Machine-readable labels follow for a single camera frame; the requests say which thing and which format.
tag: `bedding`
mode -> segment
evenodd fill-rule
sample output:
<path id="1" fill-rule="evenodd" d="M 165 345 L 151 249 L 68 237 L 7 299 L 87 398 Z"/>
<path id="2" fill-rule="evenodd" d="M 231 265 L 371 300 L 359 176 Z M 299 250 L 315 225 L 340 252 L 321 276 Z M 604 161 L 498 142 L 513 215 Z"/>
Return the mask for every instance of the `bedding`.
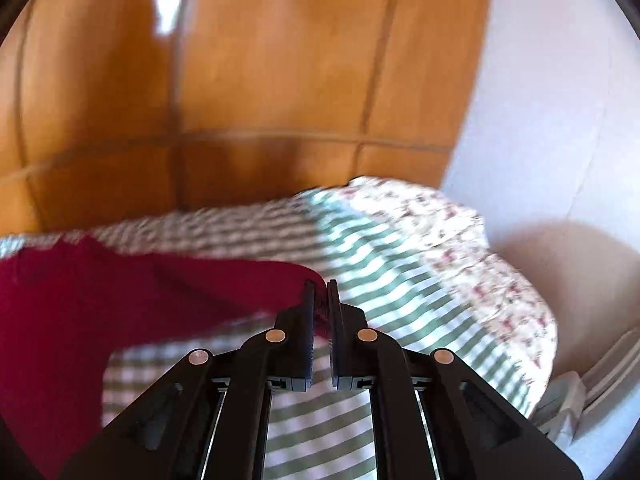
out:
<path id="1" fill-rule="evenodd" d="M 44 479 L 57 479 L 100 431 L 115 351 L 194 337 L 258 309 L 275 316 L 299 304 L 307 280 L 324 288 L 287 262 L 117 254 L 89 236 L 26 248 L 0 261 L 0 420 Z"/>
<path id="2" fill-rule="evenodd" d="M 91 232 L 121 253 L 283 260 L 336 279 L 345 303 L 406 348 L 455 351 L 524 415 L 540 399 L 556 350 L 554 318 L 536 291 L 488 249 L 481 217 L 441 192 L 361 177 L 290 199 L 172 213 Z M 65 235 L 68 240 L 80 232 Z M 60 235 L 9 237 L 0 254 Z M 224 352 L 272 326 L 258 315 L 206 338 L 126 349 L 104 373 L 103 423 L 190 349 Z M 328 344 L 314 339 L 313 387 L 273 397 L 264 477 L 375 478 L 368 393 L 331 388 Z"/>

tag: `white wall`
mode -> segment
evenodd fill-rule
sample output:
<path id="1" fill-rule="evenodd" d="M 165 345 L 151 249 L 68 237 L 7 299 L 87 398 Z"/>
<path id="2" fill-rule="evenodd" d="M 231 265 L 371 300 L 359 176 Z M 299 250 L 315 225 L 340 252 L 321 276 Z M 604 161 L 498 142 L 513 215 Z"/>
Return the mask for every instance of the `white wall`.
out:
<path id="1" fill-rule="evenodd" d="M 566 450 L 584 480 L 596 480 L 607 468 L 640 417 L 640 384 L 636 385 L 596 428 L 577 435 Z"/>
<path id="2" fill-rule="evenodd" d="M 640 41 L 614 0 L 492 0 L 443 190 L 556 313 L 556 371 L 640 323 Z"/>

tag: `silver screw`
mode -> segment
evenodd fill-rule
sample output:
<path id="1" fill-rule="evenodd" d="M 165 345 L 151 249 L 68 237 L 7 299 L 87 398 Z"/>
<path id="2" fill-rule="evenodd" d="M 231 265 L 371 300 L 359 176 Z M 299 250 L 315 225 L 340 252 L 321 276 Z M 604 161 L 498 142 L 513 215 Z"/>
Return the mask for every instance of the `silver screw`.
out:
<path id="1" fill-rule="evenodd" d="M 453 354 L 449 350 L 436 350 L 433 358 L 441 365 L 450 365 L 453 362 Z"/>
<path id="2" fill-rule="evenodd" d="M 378 339 L 378 332 L 370 328 L 363 328 L 358 330 L 358 339 L 360 339 L 360 341 L 371 343 Z"/>
<path id="3" fill-rule="evenodd" d="M 269 330 L 264 336 L 265 338 L 267 338 L 267 341 L 269 343 L 279 343 L 280 341 L 284 341 L 284 338 L 286 338 L 287 334 L 285 334 L 283 330 L 273 328 L 272 330 Z"/>
<path id="4" fill-rule="evenodd" d="M 204 350 L 194 350 L 189 354 L 189 362 L 192 365 L 203 365 L 209 360 L 209 354 Z"/>

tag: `wooden panel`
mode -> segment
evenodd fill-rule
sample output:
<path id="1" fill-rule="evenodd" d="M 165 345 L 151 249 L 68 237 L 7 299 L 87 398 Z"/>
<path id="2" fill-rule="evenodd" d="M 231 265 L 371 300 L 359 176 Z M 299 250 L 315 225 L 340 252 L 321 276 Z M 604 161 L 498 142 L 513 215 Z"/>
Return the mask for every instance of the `wooden panel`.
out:
<path id="1" fill-rule="evenodd" d="M 23 10 L 0 46 L 0 177 L 20 169 L 16 78 L 26 15 Z"/>
<path id="2" fill-rule="evenodd" d="M 440 187 L 448 162 L 449 153 L 363 146 L 356 174 L 400 178 L 424 186 Z"/>
<path id="3" fill-rule="evenodd" d="M 40 224 L 25 180 L 0 180 L 0 236 L 39 230 Z"/>
<path id="4" fill-rule="evenodd" d="M 189 208 L 292 196 L 351 177 L 355 145 L 301 139 L 220 139 L 185 144 Z"/>
<path id="5" fill-rule="evenodd" d="M 31 176 L 49 230 L 87 228 L 175 208 L 169 149 L 84 156 Z"/>
<path id="6" fill-rule="evenodd" d="M 24 54 L 30 162 L 167 131 L 176 0 L 36 0 Z"/>
<path id="7" fill-rule="evenodd" d="M 193 0 L 186 129 L 355 132 L 386 0 Z"/>
<path id="8" fill-rule="evenodd" d="M 371 135 L 455 145 L 476 76 L 487 5 L 488 0 L 398 0 Z"/>

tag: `bed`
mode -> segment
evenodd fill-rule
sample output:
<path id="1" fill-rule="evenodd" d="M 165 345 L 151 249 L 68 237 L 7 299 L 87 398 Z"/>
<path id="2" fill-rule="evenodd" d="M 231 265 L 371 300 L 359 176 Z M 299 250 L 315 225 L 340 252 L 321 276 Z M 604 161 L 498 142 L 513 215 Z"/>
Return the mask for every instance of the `bed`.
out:
<path id="1" fill-rule="evenodd" d="M 482 218 L 441 192 L 400 180 L 360 177 L 249 206 L 171 213 L 90 231 L 122 253 L 285 260 L 336 279 L 341 299 L 406 348 L 457 352 L 524 415 L 542 396 L 556 350 L 554 318 L 513 267 L 488 249 Z M 82 231 L 22 235 L 2 256 L 46 248 Z M 204 338 L 115 353 L 104 373 L 107 424 L 197 347 L 239 348 L 273 325 L 257 316 Z M 314 341 L 313 387 L 273 399 L 265 478 L 373 478 L 368 394 L 332 391 L 327 342 Z"/>

